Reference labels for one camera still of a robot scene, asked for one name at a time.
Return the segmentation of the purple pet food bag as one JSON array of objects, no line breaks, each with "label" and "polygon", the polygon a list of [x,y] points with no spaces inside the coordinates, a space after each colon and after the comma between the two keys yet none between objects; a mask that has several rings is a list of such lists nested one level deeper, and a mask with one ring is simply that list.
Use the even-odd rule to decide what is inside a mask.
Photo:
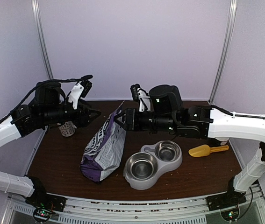
[{"label": "purple pet food bag", "polygon": [[120,166],[126,131],[114,122],[114,117],[122,106],[123,103],[109,115],[84,149],[80,171],[95,183],[102,182]]}]

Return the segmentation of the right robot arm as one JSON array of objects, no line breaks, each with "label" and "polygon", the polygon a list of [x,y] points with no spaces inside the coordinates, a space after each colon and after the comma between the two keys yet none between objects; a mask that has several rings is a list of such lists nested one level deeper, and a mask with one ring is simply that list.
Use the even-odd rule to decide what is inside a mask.
[{"label": "right robot arm", "polygon": [[114,117],[127,131],[163,131],[177,137],[220,142],[231,138],[259,141],[252,160],[229,181],[228,192],[222,196],[225,205],[232,206],[265,173],[265,114],[230,112],[216,105],[184,108],[174,85],[158,85],[145,91],[135,84],[130,90],[139,107],[127,108]]}]

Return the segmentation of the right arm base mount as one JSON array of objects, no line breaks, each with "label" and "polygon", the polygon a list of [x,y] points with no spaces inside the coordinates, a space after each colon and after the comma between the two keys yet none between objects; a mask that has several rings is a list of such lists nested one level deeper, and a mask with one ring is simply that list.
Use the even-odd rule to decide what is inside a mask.
[{"label": "right arm base mount", "polygon": [[239,205],[246,202],[245,196],[228,196],[227,193],[206,198],[209,211],[219,210],[223,220],[236,221],[240,217]]}]

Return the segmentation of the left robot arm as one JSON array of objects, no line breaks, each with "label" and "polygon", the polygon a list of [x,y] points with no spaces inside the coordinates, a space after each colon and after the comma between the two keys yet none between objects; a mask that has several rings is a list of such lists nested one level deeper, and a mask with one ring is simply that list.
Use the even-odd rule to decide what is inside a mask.
[{"label": "left robot arm", "polygon": [[[71,122],[75,128],[88,126],[101,112],[84,97],[92,87],[92,75],[71,79],[51,79],[36,84],[20,103],[0,120],[0,147],[24,138],[35,130]],[[0,191],[14,193],[46,207],[50,197],[37,178],[0,171]]]}]

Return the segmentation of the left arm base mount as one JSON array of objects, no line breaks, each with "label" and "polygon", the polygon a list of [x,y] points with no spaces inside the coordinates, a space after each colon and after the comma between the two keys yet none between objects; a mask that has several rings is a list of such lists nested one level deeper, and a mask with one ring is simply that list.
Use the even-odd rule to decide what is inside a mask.
[{"label": "left arm base mount", "polygon": [[35,208],[32,215],[34,220],[43,224],[49,221],[53,215],[56,215],[56,212],[63,212],[66,198],[45,194],[43,196],[26,197],[25,202]]}]

